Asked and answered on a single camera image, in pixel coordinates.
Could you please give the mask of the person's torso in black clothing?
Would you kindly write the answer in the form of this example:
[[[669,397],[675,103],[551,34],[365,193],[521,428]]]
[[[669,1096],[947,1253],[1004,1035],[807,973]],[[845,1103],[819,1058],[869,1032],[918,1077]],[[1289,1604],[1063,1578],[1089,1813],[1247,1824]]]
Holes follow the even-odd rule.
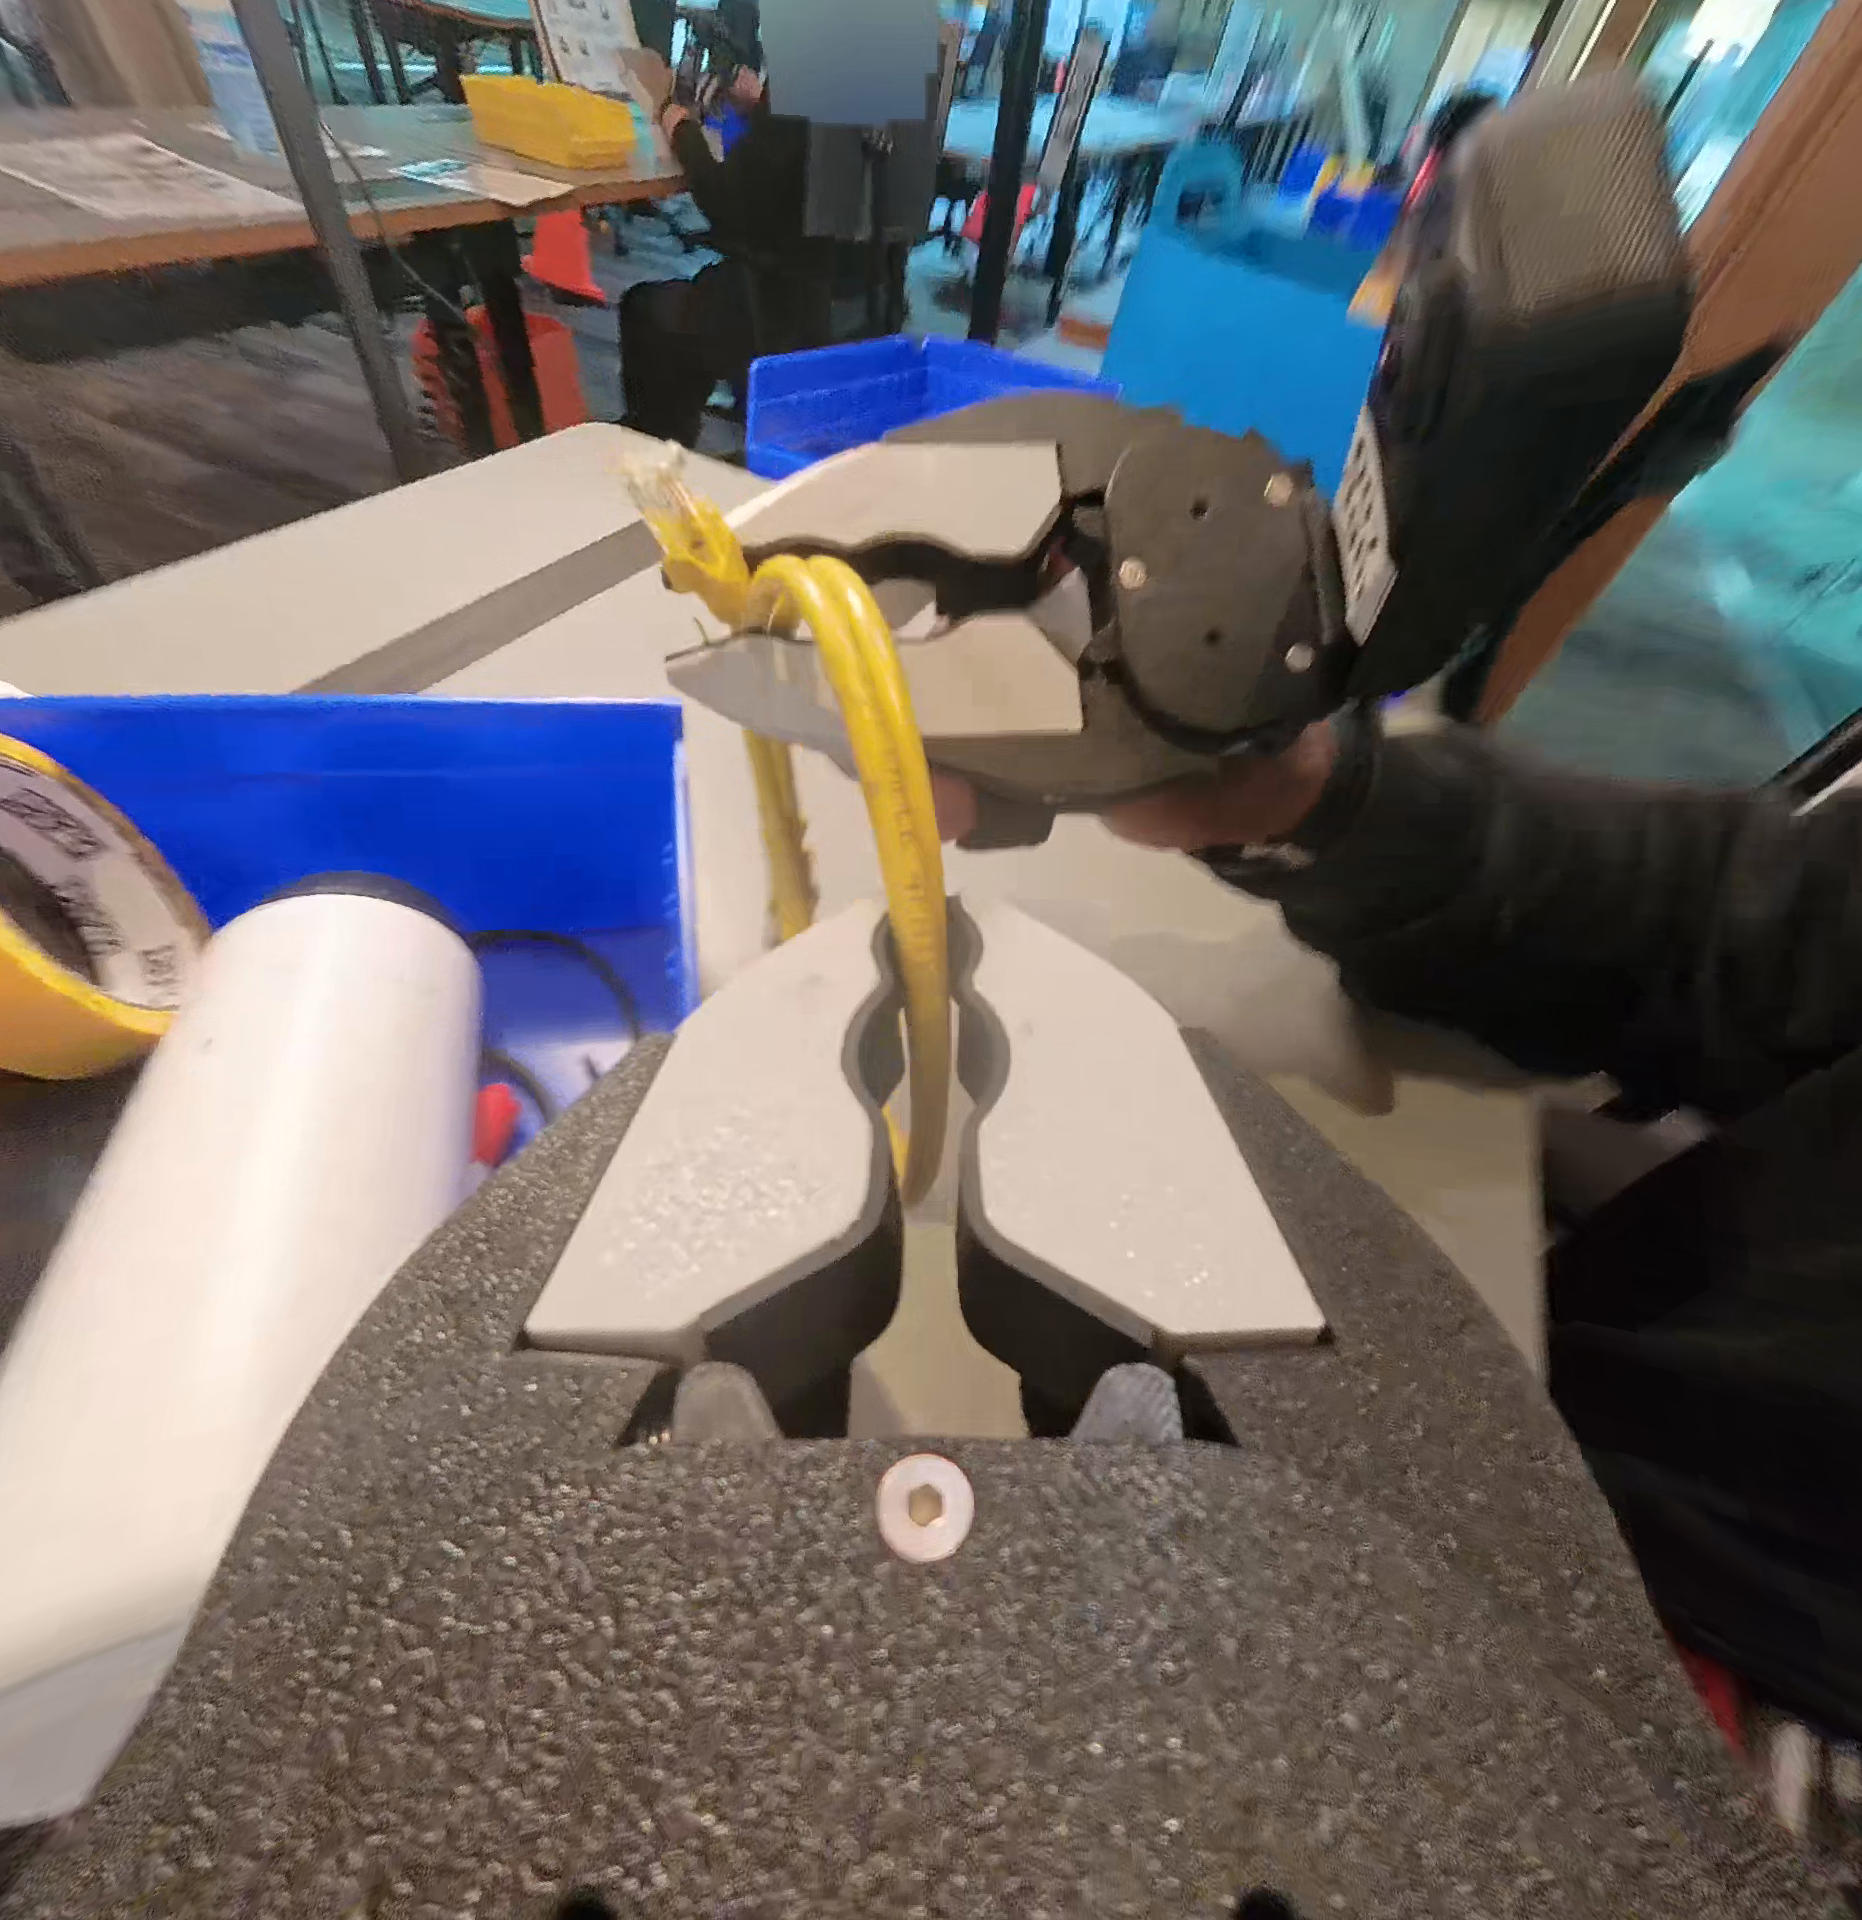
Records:
[[[1862,1748],[1862,1048],[1560,1241],[1546,1383],[1679,1645]]]

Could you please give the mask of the grey metal pole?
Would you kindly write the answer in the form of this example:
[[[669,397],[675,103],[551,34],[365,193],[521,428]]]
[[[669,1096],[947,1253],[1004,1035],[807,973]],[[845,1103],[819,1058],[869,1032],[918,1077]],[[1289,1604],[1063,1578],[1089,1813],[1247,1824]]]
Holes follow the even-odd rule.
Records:
[[[231,12],[306,219],[331,275],[392,469],[397,482],[416,482],[428,471],[424,442],[385,337],[362,243],[334,180],[318,103],[301,77],[278,4],[233,1]]]

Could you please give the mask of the white bottle with black lid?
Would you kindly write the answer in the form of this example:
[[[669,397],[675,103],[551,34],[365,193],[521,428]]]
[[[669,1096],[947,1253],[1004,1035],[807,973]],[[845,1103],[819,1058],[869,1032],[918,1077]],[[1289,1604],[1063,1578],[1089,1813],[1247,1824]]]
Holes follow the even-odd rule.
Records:
[[[390,875],[206,947],[0,1358],[0,1829],[91,1796],[285,1428],[459,1204],[480,998]]]

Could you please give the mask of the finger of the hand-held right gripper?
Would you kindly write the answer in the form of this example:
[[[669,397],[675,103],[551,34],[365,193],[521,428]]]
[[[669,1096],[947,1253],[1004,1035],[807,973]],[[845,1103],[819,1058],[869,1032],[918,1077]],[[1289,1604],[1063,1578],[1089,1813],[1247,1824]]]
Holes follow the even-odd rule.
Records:
[[[869,442],[755,493],[726,517],[744,556],[1007,565],[1065,509],[1056,444]]]
[[[1084,729],[1084,605],[1034,605],[946,619],[918,611],[894,638],[928,747],[962,738],[1067,738]],[[844,706],[812,628],[744,629],[669,653],[664,675],[699,707],[763,740],[852,772]]]

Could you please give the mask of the black metal pole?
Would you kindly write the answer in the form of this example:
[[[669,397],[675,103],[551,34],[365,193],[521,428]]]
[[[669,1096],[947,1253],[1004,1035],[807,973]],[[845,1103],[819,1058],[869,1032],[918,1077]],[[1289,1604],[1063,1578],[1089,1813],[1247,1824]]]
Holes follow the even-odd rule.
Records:
[[[1030,155],[1046,20],[1048,1],[1012,4],[966,324],[966,340],[986,348],[996,344],[999,332],[1014,226]]]

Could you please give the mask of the yellow tape roll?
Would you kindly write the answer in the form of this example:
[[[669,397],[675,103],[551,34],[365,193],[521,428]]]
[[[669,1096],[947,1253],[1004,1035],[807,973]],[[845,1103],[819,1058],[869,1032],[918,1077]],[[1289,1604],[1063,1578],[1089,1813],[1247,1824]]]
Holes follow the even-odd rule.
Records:
[[[210,921],[172,863],[102,794],[0,731],[0,855],[81,962],[0,898],[0,1071],[95,1077],[142,1058],[194,986]]]

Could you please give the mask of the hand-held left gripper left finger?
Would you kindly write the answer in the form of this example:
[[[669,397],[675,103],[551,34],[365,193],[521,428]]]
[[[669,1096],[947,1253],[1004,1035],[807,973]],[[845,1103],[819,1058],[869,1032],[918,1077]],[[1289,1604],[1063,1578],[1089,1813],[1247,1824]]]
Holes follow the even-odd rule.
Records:
[[[848,1399],[896,1313],[901,1212],[882,1096],[901,1080],[886,911],[763,953],[671,1038],[521,1338],[688,1369],[771,1403]]]

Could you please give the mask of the blue plastic bin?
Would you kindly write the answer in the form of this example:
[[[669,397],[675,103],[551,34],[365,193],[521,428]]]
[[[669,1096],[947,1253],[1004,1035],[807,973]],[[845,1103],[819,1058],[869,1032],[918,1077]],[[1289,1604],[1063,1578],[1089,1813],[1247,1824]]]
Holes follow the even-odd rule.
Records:
[[[480,1061],[515,1147],[698,1001],[684,722],[659,699],[0,693],[0,734],[97,790],[214,928],[334,874],[473,937]]]
[[[889,334],[763,353],[746,376],[744,467],[782,482],[896,428],[1032,391],[1117,397],[1122,388],[971,340]]]

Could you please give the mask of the orange traffic cone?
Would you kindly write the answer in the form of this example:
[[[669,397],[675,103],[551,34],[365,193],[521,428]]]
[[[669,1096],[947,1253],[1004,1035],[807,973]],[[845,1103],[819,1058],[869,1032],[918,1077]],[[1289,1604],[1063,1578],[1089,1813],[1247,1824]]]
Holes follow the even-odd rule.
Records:
[[[605,310],[605,289],[594,270],[591,233],[577,206],[539,211],[530,224],[520,274],[559,306]]]

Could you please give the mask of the long wooden table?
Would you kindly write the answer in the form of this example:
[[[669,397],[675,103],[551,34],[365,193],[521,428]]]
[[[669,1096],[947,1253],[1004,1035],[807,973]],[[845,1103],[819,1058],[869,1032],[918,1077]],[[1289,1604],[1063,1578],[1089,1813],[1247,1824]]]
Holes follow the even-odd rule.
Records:
[[[645,128],[621,163],[567,172],[480,143],[468,108],[321,108],[319,122],[350,228],[362,241],[659,200],[682,187],[675,162]],[[0,289],[318,246],[285,162],[248,151],[206,110],[0,110],[0,140],[107,132],[142,133],[191,162],[282,193],[295,210],[206,224],[124,224],[0,173]]]

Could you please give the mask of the large blue container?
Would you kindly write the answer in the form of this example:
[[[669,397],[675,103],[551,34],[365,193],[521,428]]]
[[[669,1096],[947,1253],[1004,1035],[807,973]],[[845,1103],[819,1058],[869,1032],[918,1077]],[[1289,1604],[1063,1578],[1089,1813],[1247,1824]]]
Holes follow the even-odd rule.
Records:
[[[1397,211],[1391,192],[1249,185],[1223,140],[1173,147],[1122,277],[1103,376],[1132,405],[1259,436],[1329,496],[1382,334],[1353,300]]]

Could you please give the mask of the papers on table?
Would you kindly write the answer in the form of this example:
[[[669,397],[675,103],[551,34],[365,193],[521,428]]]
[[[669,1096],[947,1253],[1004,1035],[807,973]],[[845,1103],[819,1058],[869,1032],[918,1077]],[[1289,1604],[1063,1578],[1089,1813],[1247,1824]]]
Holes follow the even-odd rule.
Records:
[[[0,140],[0,175],[126,226],[251,222],[297,207],[136,132]]]

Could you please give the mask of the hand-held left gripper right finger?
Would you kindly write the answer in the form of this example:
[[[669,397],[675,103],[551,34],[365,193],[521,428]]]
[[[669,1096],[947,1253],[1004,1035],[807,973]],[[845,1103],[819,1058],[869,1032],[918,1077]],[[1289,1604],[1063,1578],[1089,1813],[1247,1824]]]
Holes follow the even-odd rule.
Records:
[[[966,1329],[1040,1408],[1327,1316],[1170,1009],[1004,901],[952,910]]]

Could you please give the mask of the white instruction sign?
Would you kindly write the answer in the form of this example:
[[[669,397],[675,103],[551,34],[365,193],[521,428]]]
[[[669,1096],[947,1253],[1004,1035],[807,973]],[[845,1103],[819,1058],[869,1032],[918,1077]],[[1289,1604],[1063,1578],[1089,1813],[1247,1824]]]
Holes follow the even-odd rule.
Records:
[[[644,50],[630,1],[530,1],[533,29],[557,83],[631,100],[630,57]]]

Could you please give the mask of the person's right forearm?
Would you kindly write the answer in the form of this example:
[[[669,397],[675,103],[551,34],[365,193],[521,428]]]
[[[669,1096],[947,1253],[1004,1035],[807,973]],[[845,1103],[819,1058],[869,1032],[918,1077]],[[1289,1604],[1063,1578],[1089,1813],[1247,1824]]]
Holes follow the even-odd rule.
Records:
[[[1862,1049],[1859,787],[1582,778],[1348,716],[1295,826],[1198,857],[1365,1006],[1646,1110],[1730,1120]]]

